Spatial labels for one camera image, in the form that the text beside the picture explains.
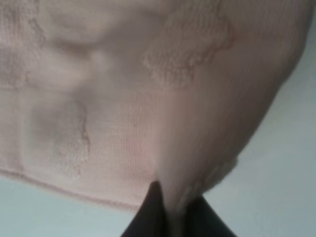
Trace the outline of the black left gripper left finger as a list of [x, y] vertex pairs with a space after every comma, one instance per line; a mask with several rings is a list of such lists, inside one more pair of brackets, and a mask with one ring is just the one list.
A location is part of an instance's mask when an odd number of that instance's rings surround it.
[[164, 236], [164, 208], [158, 181], [149, 186], [146, 197], [122, 237]]

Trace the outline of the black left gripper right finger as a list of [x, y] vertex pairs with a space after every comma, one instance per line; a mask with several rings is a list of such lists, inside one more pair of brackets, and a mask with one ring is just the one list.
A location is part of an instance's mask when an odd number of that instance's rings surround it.
[[185, 237], [236, 237], [204, 197], [193, 200], [186, 211]]

